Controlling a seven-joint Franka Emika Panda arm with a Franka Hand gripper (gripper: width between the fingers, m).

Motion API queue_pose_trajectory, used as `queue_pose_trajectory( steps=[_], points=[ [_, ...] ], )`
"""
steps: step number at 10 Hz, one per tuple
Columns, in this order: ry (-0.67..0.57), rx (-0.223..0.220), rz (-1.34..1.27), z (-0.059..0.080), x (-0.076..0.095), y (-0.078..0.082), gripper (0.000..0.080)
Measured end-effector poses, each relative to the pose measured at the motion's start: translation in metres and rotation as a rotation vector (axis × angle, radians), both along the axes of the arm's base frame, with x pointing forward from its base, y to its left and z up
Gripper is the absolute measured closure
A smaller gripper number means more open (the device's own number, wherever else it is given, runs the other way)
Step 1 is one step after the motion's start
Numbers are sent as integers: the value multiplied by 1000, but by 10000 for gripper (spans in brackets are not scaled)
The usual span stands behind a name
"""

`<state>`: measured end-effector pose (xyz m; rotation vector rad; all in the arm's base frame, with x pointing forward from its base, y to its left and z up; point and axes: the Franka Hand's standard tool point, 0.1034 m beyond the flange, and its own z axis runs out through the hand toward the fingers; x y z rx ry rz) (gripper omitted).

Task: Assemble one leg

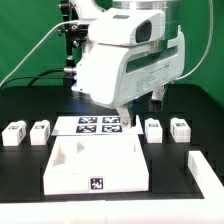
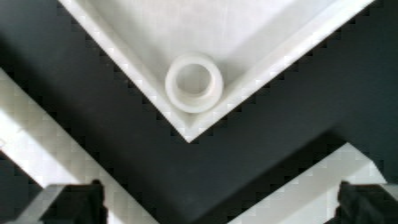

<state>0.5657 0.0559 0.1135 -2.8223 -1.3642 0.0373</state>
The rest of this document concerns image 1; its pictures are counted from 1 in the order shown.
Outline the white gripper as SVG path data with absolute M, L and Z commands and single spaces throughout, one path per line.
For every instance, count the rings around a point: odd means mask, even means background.
M 135 47 L 96 44 L 85 61 L 77 66 L 78 89 L 89 94 L 98 105 L 119 107 L 124 128 L 136 125 L 133 105 L 128 102 L 152 91 L 149 110 L 161 111 L 165 94 L 162 85 L 183 72 L 185 39 L 181 31 L 168 41 L 164 51 L 151 53 L 151 49 L 149 44 Z

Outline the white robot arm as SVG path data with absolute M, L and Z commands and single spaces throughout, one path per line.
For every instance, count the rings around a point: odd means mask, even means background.
M 76 66 L 75 92 L 115 109 L 125 128 L 133 126 L 131 102 L 151 92 L 160 101 L 164 86 L 184 70 L 185 38 L 178 24 L 180 0 L 69 0 L 87 40 Z

